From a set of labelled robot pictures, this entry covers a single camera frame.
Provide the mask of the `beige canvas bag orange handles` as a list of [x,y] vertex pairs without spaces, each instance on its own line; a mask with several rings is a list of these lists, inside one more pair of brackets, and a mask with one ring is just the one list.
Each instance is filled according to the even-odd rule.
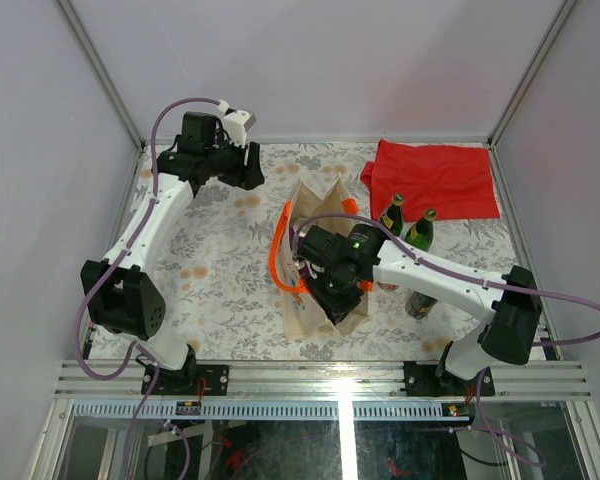
[[304,340],[313,335],[351,335],[372,314],[373,286],[362,284],[361,303],[343,320],[330,320],[325,310],[308,290],[308,282],[318,279],[323,270],[315,264],[295,259],[293,241],[307,229],[301,224],[323,213],[357,214],[359,207],[344,183],[336,180],[327,193],[320,197],[303,181],[292,188],[281,214],[274,224],[274,235],[269,251],[269,272],[281,291],[284,333],[289,340]]

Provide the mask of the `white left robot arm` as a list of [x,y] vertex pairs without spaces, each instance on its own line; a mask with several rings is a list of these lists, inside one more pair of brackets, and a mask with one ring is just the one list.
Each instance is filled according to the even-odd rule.
[[193,349],[165,319],[163,294],[154,272],[161,249],[180,213],[211,178],[243,190],[264,182],[260,146],[247,138],[253,113],[220,107],[221,115],[187,112],[171,148],[152,162],[154,183],[116,244],[100,261],[88,260],[81,281],[91,321],[134,343],[165,369],[164,382],[177,394],[199,381]]

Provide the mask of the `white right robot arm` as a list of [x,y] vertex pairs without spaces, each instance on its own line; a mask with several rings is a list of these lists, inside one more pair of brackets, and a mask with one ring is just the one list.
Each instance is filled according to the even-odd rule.
[[458,394],[495,362],[529,361],[542,312],[530,271],[473,270],[407,244],[384,227],[355,225],[348,235],[308,228],[294,244],[297,257],[317,267],[306,284],[327,317],[344,320],[360,303],[364,281],[398,285],[450,304],[479,324],[444,350],[438,387]]

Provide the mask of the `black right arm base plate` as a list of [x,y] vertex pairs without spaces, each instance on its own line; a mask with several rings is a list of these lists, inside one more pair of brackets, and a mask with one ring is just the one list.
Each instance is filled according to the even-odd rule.
[[491,375],[487,369],[484,379],[478,383],[478,376],[471,380],[456,378],[447,373],[438,375],[438,365],[407,361],[403,363],[404,387],[402,391],[408,397],[466,397],[470,392],[475,393],[480,386],[482,396],[494,397],[495,387],[492,381],[486,379]]

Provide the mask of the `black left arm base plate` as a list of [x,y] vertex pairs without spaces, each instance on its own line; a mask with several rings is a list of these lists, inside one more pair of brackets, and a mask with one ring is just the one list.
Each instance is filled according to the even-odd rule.
[[160,369],[158,380],[150,390],[155,367],[146,365],[141,392],[160,396],[226,396],[229,386],[228,365],[197,364],[192,371]]

